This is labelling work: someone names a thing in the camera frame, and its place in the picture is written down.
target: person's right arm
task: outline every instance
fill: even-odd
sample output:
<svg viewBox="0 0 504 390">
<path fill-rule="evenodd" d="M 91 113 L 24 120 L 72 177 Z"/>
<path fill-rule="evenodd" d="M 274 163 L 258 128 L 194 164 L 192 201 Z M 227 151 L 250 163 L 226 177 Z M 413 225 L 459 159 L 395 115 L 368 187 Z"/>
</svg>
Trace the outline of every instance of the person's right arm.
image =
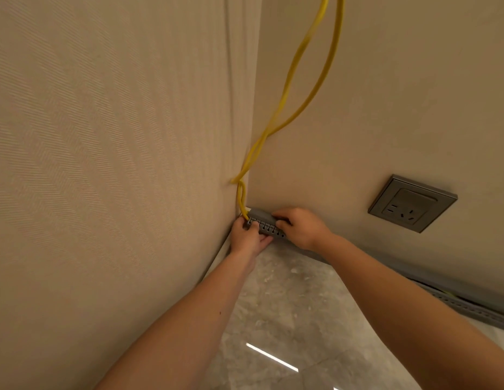
<svg viewBox="0 0 504 390">
<path fill-rule="evenodd" d="M 504 351 L 462 316 L 346 239 L 306 209 L 275 217 L 288 239 L 338 273 L 384 344 L 424 389 L 504 390 Z"/>
</svg>

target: forearm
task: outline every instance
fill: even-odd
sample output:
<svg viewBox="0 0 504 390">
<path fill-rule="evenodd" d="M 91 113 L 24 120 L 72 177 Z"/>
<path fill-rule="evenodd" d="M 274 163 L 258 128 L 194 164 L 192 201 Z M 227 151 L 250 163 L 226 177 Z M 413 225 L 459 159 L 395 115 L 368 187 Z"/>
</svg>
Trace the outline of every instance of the forearm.
<svg viewBox="0 0 504 390">
<path fill-rule="evenodd" d="M 97 390 L 193 388 L 216 354 L 248 265 L 231 253 L 132 345 Z"/>
<path fill-rule="evenodd" d="M 504 352 L 456 312 L 339 236 L 315 250 L 423 388 L 504 389 Z"/>
</svg>

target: yellow cable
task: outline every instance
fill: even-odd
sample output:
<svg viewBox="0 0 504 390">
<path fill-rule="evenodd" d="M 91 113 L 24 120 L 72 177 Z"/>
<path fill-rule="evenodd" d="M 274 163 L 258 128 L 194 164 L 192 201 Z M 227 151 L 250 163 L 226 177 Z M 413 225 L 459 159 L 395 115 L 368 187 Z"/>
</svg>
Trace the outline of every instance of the yellow cable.
<svg viewBox="0 0 504 390">
<path fill-rule="evenodd" d="M 315 83 L 315 85 L 313 86 L 312 91 L 310 91 L 310 94 L 307 96 L 307 98 L 304 100 L 304 102 L 301 104 L 301 106 L 290 117 L 288 117 L 287 120 L 282 122 L 277 127 L 272 127 L 275 124 L 277 117 L 279 116 L 279 114 L 283 110 L 283 107 L 286 104 L 286 100 L 288 98 L 288 92 L 290 90 L 290 85 L 292 83 L 292 79 L 294 78 L 294 74 L 295 74 L 295 70 L 297 69 L 297 65 L 299 64 L 299 61 L 301 60 L 303 53 L 305 52 L 308 44 L 310 43 L 310 40 L 312 39 L 313 34 L 315 33 L 318 25 L 320 24 L 321 20 L 324 17 L 324 13 L 326 12 L 326 8 L 328 6 L 328 1 L 329 0 L 321 0 L 320 1 L 320 6 L 319 6 L 319 10 L 317 12 L 317 15 L 315 16 L 315 19 L 313 20 L 312 25 L 308 29 L 304 39 L 301 41 L 299 48 L 297 48 L 297 51 L 295 52 L 294 58 L 292 60 L 292 64 L 290 65 L 290 68 L 288 70 L 288 74 L 286 75 L 283 93 L 281 95 L 281 100 L 279 101 L 279 104 L 277 105 L 277 109 L 275 110 L 272 117 L 270 118 L 266 128 L 264 129 L 263 133 L 261 134 L 261 137 L 254 143 L 252 148 L 250 148 L 248 155 L 245 158 L 245 161 L 243 163 L 243 166 L 241 168 L 240 173 L 238 175 L 236 175 L 231 180 L 231 183 L 237 184 L 236 202 L 237 202 L 238 206 L 240 207 L 240 210 L 241 210 L 243 217 L 247 220 L 248 220 L 248 215 L 247 215 L 248 212 L 245 209 L 246 186 L 245 186 L 245 183 L 242 181 L 243 176 L 250 170 L 250 167 L 256 161 L 266 139 L 268 137 L 270 137 L 271 135 L 275 134 L 276 132 L 278 132 L 279 130 L 281 130 L 282 128 L 286 127 L 295 118 L 297 118 L 302 113 L 302 111 L 305 110 L 305 108 L 313 100 L 313 98 L 315 97 L 315 95 L 319 91 L 319 89 L 320 89 L 322 83 L 324 82 L 324 79 L 326 79 L 326 76 L 328 75 L 329 69 L 332 65 L 333 58 L 334 58 L 335 53 L 337 51 L 337 46 L 338 46 L 339 38 L 340 38 L 340 29 L 342 26 L 342 15 L 343 15 L 343 11 L 344 11 L 344 0 L 337 0 L 337 9 L 336 9 L 336 13 L 335 13 L 335 26 L 333 28 L 332 43 L 329 47 L 328 56 L 326 58 L 326 61 L 325 61 L 324 66 L 322 68 L 322 71 L 320 72 L 320 76 L 317 79 L 317 82 Z"/>
</svg>

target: person's left arm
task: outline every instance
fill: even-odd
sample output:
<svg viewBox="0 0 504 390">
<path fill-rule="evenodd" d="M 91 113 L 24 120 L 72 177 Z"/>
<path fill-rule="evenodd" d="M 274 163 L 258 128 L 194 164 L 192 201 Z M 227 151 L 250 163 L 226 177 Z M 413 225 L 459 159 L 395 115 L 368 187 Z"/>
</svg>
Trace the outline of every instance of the person's left arm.
<svg viewBox="0 0 504 390">
<path fill-rule="evenodd" d="M 96 386 L 96 390 L 195 388 L 218 350 L 255 257 L 272 241 L 254 222 L 231 231 L 231 252 L 198 286 L 155 321 Z"/>
</svg>

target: person's left hand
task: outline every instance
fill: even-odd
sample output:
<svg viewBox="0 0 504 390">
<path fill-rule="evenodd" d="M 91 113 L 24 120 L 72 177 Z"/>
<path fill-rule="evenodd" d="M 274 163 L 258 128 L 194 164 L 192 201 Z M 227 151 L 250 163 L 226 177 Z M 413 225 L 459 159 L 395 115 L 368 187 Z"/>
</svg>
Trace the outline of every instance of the person's left hand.
<svg viewBox="0 0 504 390">
<path fill-rule="evenodd" d="M 255 257 L 272 242 L 272 236 L 259 234 L 259 223 L 252 222 L 248 230 L 243 229 L 245 219 L 239 216 L 230 232 L 231 252 L 243 255 L 254 262 Z"/>
</svg>

